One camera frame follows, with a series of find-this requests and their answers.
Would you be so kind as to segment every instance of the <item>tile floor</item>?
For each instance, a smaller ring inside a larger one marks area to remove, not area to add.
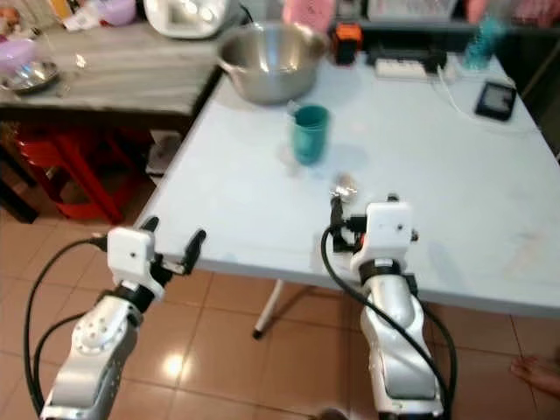
[[[128,222],[150,193],[146,187],[131,204]],[[61,219],[37,189],[23,194],[41,211],[33,225],[0,212],[0,420],[34,418],[21,359],[31,281],[62,244],[109,228]],[[83,248],[54,267],[39,289],[33,343],[52,322],[86,310],[110,287],[104,258]],[[338,292],[293,284],[283,294],[271,331],[254,341],[253,325],[272,286],[266,279],[205,271],[175,278],[164,302],[147,314],[111,418],[298,420],[335,406],[353,420],[376,419],[359,307]],[[456,420],[560,418],[559,401],[508,372],[519,354],[554,358],[560,321],[433,308],[458,346]],[[57,331],[45,348],[43,389],[49,389],[66,356],[71,328]],[[441,337],[431,325],[425,335],[445,372]]]

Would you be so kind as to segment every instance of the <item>stainless steel bowl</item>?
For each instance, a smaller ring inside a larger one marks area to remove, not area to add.
[[[326,35],[306,26],[254,23],[228,32],[218,55],[241,96],[251,102],[279,103],[313,86],[327,44]]]

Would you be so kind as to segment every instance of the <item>red plastic stool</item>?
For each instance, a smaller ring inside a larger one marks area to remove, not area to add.
[[[17,144],[37,182],[59,211],[68,218],[93,219],[104,216],[112,224],[120,223],[123,214],[119,207],[131,198],[136,186],[146,180],[145,174],[123,152],[110,132],[22,127],[17,133]],[[105,190],[95,174],[95,169],[108,163],[123,164],[132,171],[113,193]],[[45,169],[50,168],[55,168],[55,172],[49,178]],[[70,178],[84,190],[90,199],[89,203],[63,202],[60,192]]]

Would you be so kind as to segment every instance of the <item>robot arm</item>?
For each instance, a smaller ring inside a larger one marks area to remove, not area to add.
[[[152,232],[122,227],[109,232],[108,266],[116,288],[103,292],[74,327],[70,354],[45,400],[41,419],[109,417],[143,313],[153,300],[163,298],[174,272],[191,273],[205,238],[200,230],[186,247],[183,261],[170,263],[155,253]]]
[[[346,227],[356,234],[350,269],[359,276],[367,300],[430,355],[422,335],[424,311],[411,293],[416,285],[403,274],[405,254],[417,239],[411,214],[407,203],[393,197],[371,203],[365,216],[347,220]],[[380,418],[441,417],[444,406],[437,378],[419,352],[368,307],[362,311],[360,326],[370,347],[369,370]]]

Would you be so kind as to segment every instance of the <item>black device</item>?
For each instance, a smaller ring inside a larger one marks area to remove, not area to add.
[[[516,93],[513,86],[487,81],[474,113],[494,120],[507,121],[514,112]]]

